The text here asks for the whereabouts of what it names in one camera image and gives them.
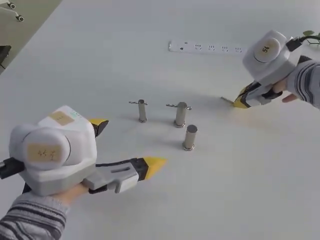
power strip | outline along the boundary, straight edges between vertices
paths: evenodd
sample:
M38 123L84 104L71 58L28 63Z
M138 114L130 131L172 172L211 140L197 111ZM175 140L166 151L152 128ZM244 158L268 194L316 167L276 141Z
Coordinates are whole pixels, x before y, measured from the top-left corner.
M169 51L189 54L224 54L241 56L246 53L247 49L236 44L172 40L169 42Z

chair wheel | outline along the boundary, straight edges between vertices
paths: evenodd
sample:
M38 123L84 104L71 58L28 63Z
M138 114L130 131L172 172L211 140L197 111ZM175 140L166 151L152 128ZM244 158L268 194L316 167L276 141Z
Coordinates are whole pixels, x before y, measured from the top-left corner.
M21 15L15 17L19 22L23 22L25 18Z
M14 3L12 3L12 2L8 3L8 6L11 9L15 9L16 8L16 5Z

hand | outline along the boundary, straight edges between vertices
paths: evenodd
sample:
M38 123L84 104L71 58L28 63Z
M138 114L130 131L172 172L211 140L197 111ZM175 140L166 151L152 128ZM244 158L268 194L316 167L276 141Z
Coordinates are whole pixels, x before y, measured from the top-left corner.
M89 188L84 186L82 183L66 190L64 192L60 192L52 195L53 198L61 201L63 204L70 205L73 203L78 197L83 194L89 192Z
M285 91L287 90L287 78L277 82L274 86L273 86L273 91L275 93L279 93L281 91ZM294 94L290 94L288 96L286 96L285 98L282 99L282 102L283 103L289 103L289 102L292 102L294 100L298 99L298 97Z

handwritten label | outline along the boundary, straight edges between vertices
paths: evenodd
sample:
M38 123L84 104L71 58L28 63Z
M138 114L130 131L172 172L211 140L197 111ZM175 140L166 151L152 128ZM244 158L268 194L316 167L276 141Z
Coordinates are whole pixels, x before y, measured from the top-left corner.
M27 158L29 162L61 162L61 147L59 145L28 144Z
M55 111L49 115L50 118L55 120L61 126L74 122L75 120L66 115L63 111Z

metal pin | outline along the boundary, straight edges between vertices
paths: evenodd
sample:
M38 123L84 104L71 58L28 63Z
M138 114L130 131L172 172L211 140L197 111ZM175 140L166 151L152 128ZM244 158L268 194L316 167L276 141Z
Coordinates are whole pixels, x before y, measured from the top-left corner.
M167 106L167 107L173 107L173 108L177 108L177 107L178 107L178 105L175 105L175 104L166 104L166 106ZM191 107L191 106L187 106L186 109L187 109L187 110L191 110L192 107Z
M221 99L227 101L228 103L230 103L230 104L232 104L232 105L235 103L234 101L231 101L231 100L229 100L228 98L225 98L224 96L222 96Z
M148 105L145 100L140 99L139 101L130 101L130 104L138 104L139 108L139 122L145 123L147 121L147 115L146 115L146 107L145 105Z
M188 106L185 102L179 102L178 105L167 104L167 107L177 108L176 116L174 120L174 126L176 128L183 128L186 125L186 113L187 110L191 110L191 106Z
M183 149L191 151L195 148L195 138L198 128L195 125L189 125L186 128L185 139L182 143Z

